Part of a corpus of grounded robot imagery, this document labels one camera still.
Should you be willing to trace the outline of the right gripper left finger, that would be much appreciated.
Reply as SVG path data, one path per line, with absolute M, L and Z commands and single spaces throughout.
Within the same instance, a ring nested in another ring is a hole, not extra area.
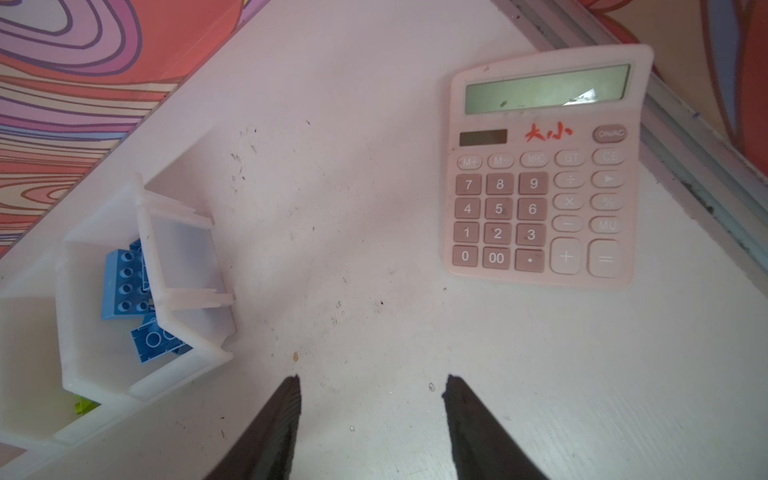
M 286 377 L 204 479 L 289 479 L 301 409 L 300 378 Z

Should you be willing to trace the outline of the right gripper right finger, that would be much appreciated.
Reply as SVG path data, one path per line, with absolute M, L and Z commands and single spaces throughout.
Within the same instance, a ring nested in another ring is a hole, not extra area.
M 464 379 L 450 375 L 443 400 L 459 479 L 547 479 Z

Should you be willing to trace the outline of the green lego brick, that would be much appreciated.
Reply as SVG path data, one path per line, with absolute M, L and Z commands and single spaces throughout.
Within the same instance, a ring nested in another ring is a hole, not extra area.
M 74 411 L 77 416 L 86 415 L 100 406 L 98 402 L 95 402 L 86 397 L 82 397 L 80 395 L 75 395 L 74 399 Z

